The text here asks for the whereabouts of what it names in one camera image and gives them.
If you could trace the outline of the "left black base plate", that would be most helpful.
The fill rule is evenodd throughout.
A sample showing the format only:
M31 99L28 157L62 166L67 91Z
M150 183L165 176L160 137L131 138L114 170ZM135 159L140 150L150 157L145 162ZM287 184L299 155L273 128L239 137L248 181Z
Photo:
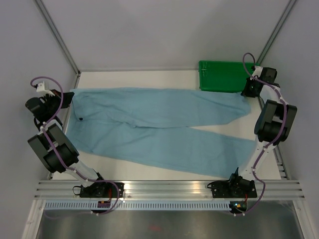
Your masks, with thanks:
M91 186L80 186L78 196L80 198L122 198L124 193L124 183L115 182L118 188L112 183L93 183Z

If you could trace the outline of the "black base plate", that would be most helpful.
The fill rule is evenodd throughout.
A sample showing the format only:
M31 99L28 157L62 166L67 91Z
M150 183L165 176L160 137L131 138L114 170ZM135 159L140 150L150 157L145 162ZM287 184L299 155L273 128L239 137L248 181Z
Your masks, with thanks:
M213 181L207 184L213 198L257 198L254 181L248 183L228 181Z
M115 182L118 188L112 183L93 183L91 186L80 186L78 196L80 198L122 198L124 193L124 183Z

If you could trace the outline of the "aluminium mounting rail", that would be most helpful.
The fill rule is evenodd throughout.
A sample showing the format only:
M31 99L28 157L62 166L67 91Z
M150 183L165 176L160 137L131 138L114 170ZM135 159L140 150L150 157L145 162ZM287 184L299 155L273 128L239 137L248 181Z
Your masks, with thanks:
M208 181L124 181L126 200L210 201ZM78 199L80 183L75 180L42 180L36 186L34 199ZM304 200L301 184L296 180L267 180L263 200Z

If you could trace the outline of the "right aluminium frame post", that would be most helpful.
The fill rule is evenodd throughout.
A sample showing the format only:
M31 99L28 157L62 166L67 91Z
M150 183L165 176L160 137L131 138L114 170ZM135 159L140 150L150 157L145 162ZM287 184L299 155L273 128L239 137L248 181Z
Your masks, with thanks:
M286 21L288 20L290 14L292 13L293 9L295 8L298 0L289 0L286 4L281 16L279 17L274 29L272 30L263 50L261 51L258 59L257 64L261 65L264 59L266 58L267 54L269 53L271 47L273 46L275 40L277 39L278 35L280 34L282 28L284 27Z

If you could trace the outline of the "left aluminium frame post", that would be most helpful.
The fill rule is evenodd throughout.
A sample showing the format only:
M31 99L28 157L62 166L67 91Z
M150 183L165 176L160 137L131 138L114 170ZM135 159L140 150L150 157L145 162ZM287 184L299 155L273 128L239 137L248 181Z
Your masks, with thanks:
M55 41L57 42L57 44L59 45L63 55L65 56L67 62L69 63L69 65L71 66L72 70L74 71L74 73L76 74L76 76L80 75L80 70L77 66L77 64L75 63L67 45L65 44L65 41L63 40L53 18L51 17L47 7L45 6L44 2L42 0L34 0L33 1L35 6L37 7L38 11L40 12L42 18L44 19L47 27L49 28L50 32L52 33Z

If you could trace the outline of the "aluminium frame post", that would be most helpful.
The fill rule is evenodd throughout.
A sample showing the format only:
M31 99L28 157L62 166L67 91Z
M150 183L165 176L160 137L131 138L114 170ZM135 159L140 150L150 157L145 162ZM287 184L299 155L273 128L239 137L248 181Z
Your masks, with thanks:
M74 71L74 73L76 74L76 76L80 75L80 70L77 66L77 64L75 63L67 45L65 44L65 41L63 40L53 18L51 17L47 7L45 6L44 2L42 0L34 0L33 1L35 6L37 7L38 11L40 12L42 18L44 19L47 27L49 28L50 32L52 33L55 41L57 42L57 44L59 45L63 55L65 56L67 62L69 63L69 65L71 66L72 70Z
M261 65L264 59L266 58L267 54L269 53L271 47L273 46L275 40L277 39L278 35L280 34L282 28L284 27L286 21L288 20L290 14L292 13L293 9L295 8L298 0L289 0L286 4L281 16L279 17L274 29L272 30L263 50L261 51L258 59L257 64Z

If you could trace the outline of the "light blue trousers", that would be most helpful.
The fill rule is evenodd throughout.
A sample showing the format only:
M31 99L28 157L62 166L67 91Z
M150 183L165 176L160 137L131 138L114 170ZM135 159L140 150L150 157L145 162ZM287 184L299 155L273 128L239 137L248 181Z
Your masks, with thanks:
M255 141L201 130L248 115L237 93L186 89L75 89L67 136L80 151L147 166L228 177Z

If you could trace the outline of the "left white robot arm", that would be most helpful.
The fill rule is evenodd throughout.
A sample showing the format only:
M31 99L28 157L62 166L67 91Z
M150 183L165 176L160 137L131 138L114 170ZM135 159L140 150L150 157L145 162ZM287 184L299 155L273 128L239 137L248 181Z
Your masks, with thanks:
M38 129L38 133L27 141L36 156L49 172L68 174L83 188L91 187L96 197L105 197L108 184L98 172L80 161L79 152L65 135L58 117L61 109L69 108L74 93L64 92L61 85L50 77L36 77L30 85L40 94L25 103Z

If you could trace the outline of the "green plastic tray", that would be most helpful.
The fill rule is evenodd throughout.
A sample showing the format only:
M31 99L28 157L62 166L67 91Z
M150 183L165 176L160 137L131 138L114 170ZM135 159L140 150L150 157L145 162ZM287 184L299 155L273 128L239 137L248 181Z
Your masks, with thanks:
M209 92L241 92L249 77L241 62L201 60L198 72L199 88Z

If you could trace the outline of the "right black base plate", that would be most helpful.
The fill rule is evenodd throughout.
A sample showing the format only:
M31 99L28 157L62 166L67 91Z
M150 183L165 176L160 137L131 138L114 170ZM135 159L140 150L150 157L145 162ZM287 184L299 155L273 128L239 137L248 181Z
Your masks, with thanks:
M257 198L254 181L248 183L228 181L213 181L207 184L213 198Z

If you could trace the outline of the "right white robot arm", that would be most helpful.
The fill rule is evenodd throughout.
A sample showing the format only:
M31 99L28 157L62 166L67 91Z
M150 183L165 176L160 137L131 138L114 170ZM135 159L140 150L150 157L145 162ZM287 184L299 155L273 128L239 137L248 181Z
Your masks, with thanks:
M227 191L232 197L242 197L255 193L257 172L268 154L284 142L291 131L297 114L297 107L290 105L275 83L277 70L254 66L252 75L246 80L241 95L261 98L264 102L254 127L256 147L250 159L236 169L227 183Z

